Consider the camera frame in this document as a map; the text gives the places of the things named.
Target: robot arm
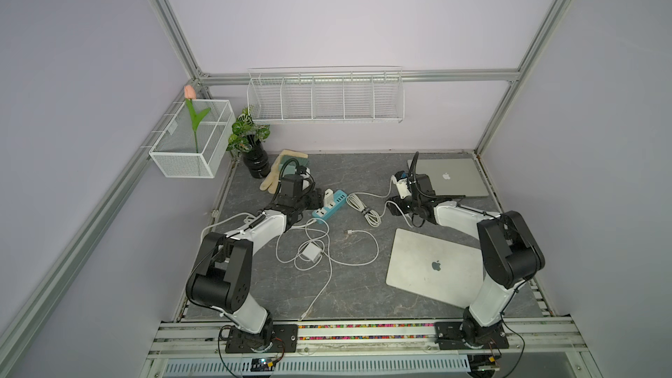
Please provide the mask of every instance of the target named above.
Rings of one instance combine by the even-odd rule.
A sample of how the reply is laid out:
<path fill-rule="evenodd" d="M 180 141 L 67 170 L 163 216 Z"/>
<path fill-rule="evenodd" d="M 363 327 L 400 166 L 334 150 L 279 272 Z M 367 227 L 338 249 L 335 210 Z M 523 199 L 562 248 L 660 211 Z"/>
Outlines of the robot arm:
<path fill-rule="evenodd" d="M 415 173 L 418 155 L 416 152 L 408 174 L 395 174 L 399 197 L 393 201 L 402 214 L 454 228 L 481 242 L 486 272 L 483 285 L 464 311 L 460 332 L 449 337 L 479 348 L 502 332 L 502 311 L 517 288 L 544 267 L 544 256 L 520 213 L 481 211 L 452 200 L 464 196 L 437 196 L 429 177 Z"/>
<path fill-rule="evenodd" d="M 252 256 L 289 230 L 302 218 L 304 210 L 323 206 L 323 193 L 315 188 L 306 167 L 290 160 L 282 172 L 291 161 L 296 163 L 297 173 L 281 176 L 278 191 L 260 214 L 237 229 L 205 236 L 186 285 L 190 301 L 229 318 L 246 344 L 260 351 L 271 344 L 273 319 L 249 295 Z"/>

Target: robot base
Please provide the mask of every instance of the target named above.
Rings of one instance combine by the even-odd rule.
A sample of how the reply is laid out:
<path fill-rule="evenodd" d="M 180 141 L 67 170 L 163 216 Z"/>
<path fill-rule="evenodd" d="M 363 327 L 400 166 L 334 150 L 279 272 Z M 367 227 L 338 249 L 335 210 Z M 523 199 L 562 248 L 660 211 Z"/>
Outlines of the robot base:
<path fill-rule="evenodd" d="M 249 341 L 246 336 L 247 333 L 235 328 L 231 329 L 230 333 L 225 353 L 258 353 L 247 344 Z M 281 353 L 282 343 L 285 344 L 285 353 L 296 352 L 297 334 L 298 326 L 294 324 L 273 324 L 271 347 L 265 352 Z M 273 340 L 274 338 L 279 338 L 282 343 Z"/>
<path fill-rule="evenodd" d="M 467 346 L 464 341 L 464 332 L 462 331 L 461 321 L 442 321 L 434 323 L 436 329 L 437 339 L 440 350 L 458 350 L 458 349 L 476 349 L 475 347 Z M 509 341 L 504 333 L 504 327 L 501 323 L 492 326 L 491 332 L 488 333 L 489 338 L 484 342 L 483 347 L 488 349 L 488 341 L 495 342 L 498 349 L 508 349 Z"/>

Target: white cable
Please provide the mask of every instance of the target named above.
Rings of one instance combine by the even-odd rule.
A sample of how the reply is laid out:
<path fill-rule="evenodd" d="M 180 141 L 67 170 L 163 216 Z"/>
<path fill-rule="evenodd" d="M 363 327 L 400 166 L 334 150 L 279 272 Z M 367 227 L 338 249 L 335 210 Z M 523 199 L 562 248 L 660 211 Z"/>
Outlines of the white cable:
<path fill-rule="evenodd" d="M 201 231 L 201 242 L 203 242 L 203 238 L 205 238 L 205 233 L 206 233 L 206 231 L 209 230 L 210 228 L 212 228 L 212 227 L 214 228 L 214 227 L 216 227 L 216 226 L 221 225 L 222 223 L 226 223 L 226 222 L 230 221 L 231 219 L 236 219 L 238 216 L 243 216 L 243 215 L 247 215 L 247 216 L 255 217 L 255 215 L 253 215 L 252 213 L 242 212 L 242 213 L 239 213 L 239 214 L 237 214 L 237 215 L 233 215 L 233 216 L 231 216 L 231 217 L 227 217 L 226 219 L 224 219 L 224 220 L 221 221 L 221 222 L 213 223 L 213 224 L 210 225 L 210 226 L 206 226 L 205 228 L 203 228 L 203 231 Z"/>
<path fill-rule="evenodd" d="M 327 226 L 327 231 L 316 230 L 316 229 L 314 229 L 314 228 L 309 228 L 309 227 L 308 227 L 308 226 L 312 225 L 313 223 L 315 223 L 315 222 L 317 222 L 317 221 L 320 221 L 320 222 L 324 223 L 324 224 Z M 324 292 L 324 290 L 327 288 L 327 286 L 329 286 L 329 283 L 331 282 L 331 278 L 332 278 L 332 276 L 333 276 L 333 265 L 332 265 L 332 262 L 333 262 L 333 263 L 337 263 L 337 264 L 339 264 L 339 265 L 344 265 L 344 266 L 353 266 L 353 267 L 357 267 L 357 266 L 365 266 L 365 265 L 370 265 L 371 263 L 373 263 L 374 261 L 376 261 L 376 259 L 378 259 L 378 255 L 380 254 L 380 247 L 379 247 L 379 245 L 378 245 L 378 240 L 377 240 L 376 237 L 375 237 L 372 233 L 370 233 L 369 231 L 363 231 L 363 230 L 348 230 L 348 234 L 351 234 L 351 233 L 354 233 L 354 232 L 364 232 L 364 233 L 368 233 L 368 234 L 371 236 L 371 238 L 374 239 L 374 242 L 376 243 L 376 255 L 374 256 L 373 259 L 371 259 L 370 261 L 364 262 L 364 263 L 351 264 L 351 263 L 345 263 L 345 262 L 341 262 L 341 261 L 338 261 L 338 260 L 334 260 L 334 259 L 331 257 L 331 238 L 329 237 L 329 224 L 328 224 L 327 222 L 325 222 L 323 219 L 320 219 L 320 218 L 318 218 L 318 217 L 314 217 L 314 218 L 312 218 L 311 220 L 309 220 L 308 222 L 306 222 L 304 225 L 295 225 L 295 226 L 291 227 L 290 229 L 293 229 L 293 230 L 304 230 L 304 231 L 306 232 L 306 236 L 308 237 L 308 240 L 302 242 L 301 245 L 298 246 L 298 249 L 296 250 L 296 256 L 290 258 L 290 260 L 281 260 L 281 259 L 280 259 L 280 256 L 278 256 L 278 244 L 280 243 L 280 238 L 282 237 L 282 235 L 280 235 L 280 236 L 278 237 L 278 240 L 275 242 L 275 258 L 277 258 L 279 262 L 284 263 L 284 264 L 286 264 L 286 263 L 294 263 L 294 267 L 295 267 L 297 270 L 299 270 L 299 271 L 308 271 L 308 270 L 314 268 L 316 265 L 318 265 L 318 264 L 320 263 L 320 261 L 322 261 L 323 255 L 326 256 L 327 260 L 329 261 L 329 278 L 327 279 L 327 282 L 324 284 L 323 288 L 322 288 L 322 289 L 319 291 L 319 293 L 315 296 L 315 298 L 313 299 L 313 302 L 311 302 L 310 305 L 308 306 L 308 308 L 306 309 L 306 311 L 304 311 L 303 314 L 301 314 L 301 318 L 300 318 L 301 320 L 303 320 L 304 318 L 306 318 L 306 316 L 308 315 L 308 312 L 310 312 L 310 309 L 313 308 L 313 305 L 315 304 L 315 301 L 317 301 L 317 299 L 320 297 L 320 295 L 322 295 L 322 292 Z M 308 231 L 321 232 L 322 235 L 320 235 L 320 236 L 318 236 L 318 237 L 315 237 L 315 238 L 312 238 L 312 237 L 310 237 L 310 234 L 308 233 Z M 325 237 L 327 238 L 327 245 L 324 245 L 324 241 L 322 240 L 322 239 L 325 238 Z M 304 258 L 304 257 L 301 255 L 301 252 L 302 252 L 302 251 L 306 248 L 306 246 L 309 245 L 310 243 L 315 243 L 315 245 L 320 246 L 321 249 L 322 249 L 322 254 L 320 254 L 320 256 L 317 258 L 317 260 L 315 260 L 315 262 L 313 263 L 312 266 L 310 266 L 310 267 L 308 267 L 308 268 L 301 268 L 301 267 L 299 267 L 299 266 L 296 264 L 296 259 L 297 259 L 297 258 L 300 258 L 300 259 L 303 260 L 303 261 L 307 261 L 307 262 L 310 262 L 310 261 L 311 261 L 311 260 L 309 260 L 309 259 L 307 259 L 307 258 Z"/>
<path fill-rule="evenodd" d="M 351 192 L 350 194 L 348 194 L 348 197 L 345 199 L 345 201 L 348 202 L 348 206 L 350 206 L 353 209 L 357 210 L 358 212 L 361 212 L 362 214 L 364 214 L 364 218 L 366 219 L 366 222 L 368 222 L 369 225 L 371 225 L 374 228 L 377 228 L 377 227 L 380 226 L 380 224 L 382 222 L 382 217 L 385 214 L 385 212 L 387 211 L 388 203 L 391 203 L 392 205 L 394 205 L 399 210 L 399 213 L 403 214 L 401 208 L 395 202 L 388 200 L 388 201 L 385 202 L 385 206 L 383 208 L 382 215 L 379 215 L 378 212 L 375 211 L 374 209 L 369 209 L 368 207 L 366 207 L 366 205 L 362 202 L 362 200 L 357 195 L 366 195 L 366 196 L 387 198 L 390 195 L 391 192 L 392 192 L 392 179 L 390 178 L 390 189 L 387 190 L 387 194 L 385 196 L 374 195 L 370 192 L 366 193 L 366 192 L 363 192 L 363 191 L 357 191 L 357 192 L 353 192 L 353 193 Z M 403 215 L 403 217 L 404 217 L 404 220 L 406 221 L 406 224 L 408 225 L 408 227 L 413 228 L 413 225 L 411 225 L 411 223 L 408 221 L 408 218 L 406 217 L 406 215 Z"/>

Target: silver laptop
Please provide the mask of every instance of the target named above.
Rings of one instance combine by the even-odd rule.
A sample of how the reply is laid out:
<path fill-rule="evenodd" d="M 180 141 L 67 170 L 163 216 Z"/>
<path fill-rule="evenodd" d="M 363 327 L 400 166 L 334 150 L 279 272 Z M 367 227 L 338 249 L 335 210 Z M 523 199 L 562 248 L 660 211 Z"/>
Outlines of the silver laptop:
<path fill-rule="evenodd" d="M 408 160 L 408 167 L 411 167 L 411 160 Z M 415 173 L 427 174 L 437 195 L 464 195 L 466 197 L 489 195 L 476 163 L 466 157 L 418 160 Z"/>
<path fill-rule="evenodd" d="M 483 256 L 476 248 L 398 229 L 385 283 L 465 308 L 483 284 Z"/>

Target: wire basket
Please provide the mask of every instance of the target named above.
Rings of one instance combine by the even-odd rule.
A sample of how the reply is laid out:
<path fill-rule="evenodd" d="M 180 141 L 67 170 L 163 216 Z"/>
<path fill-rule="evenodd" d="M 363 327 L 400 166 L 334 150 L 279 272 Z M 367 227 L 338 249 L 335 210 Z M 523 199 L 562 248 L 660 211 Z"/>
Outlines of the wire basket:
<path fill-rule="evenodd" d="M 404 119 L 401 71 L 252 77 L 247 88 L 259 124 L 362 123 Z"/>
<path fill-rule="evenodd" d="M 197 113 L 210 109 L 196 130 L 198 152 L 189 108 L 182 103 L 149 150 L 149 155 L 166 177 L 212 179 L 226 152 L 235 117 L 227 100 L 191 101 Z"/>

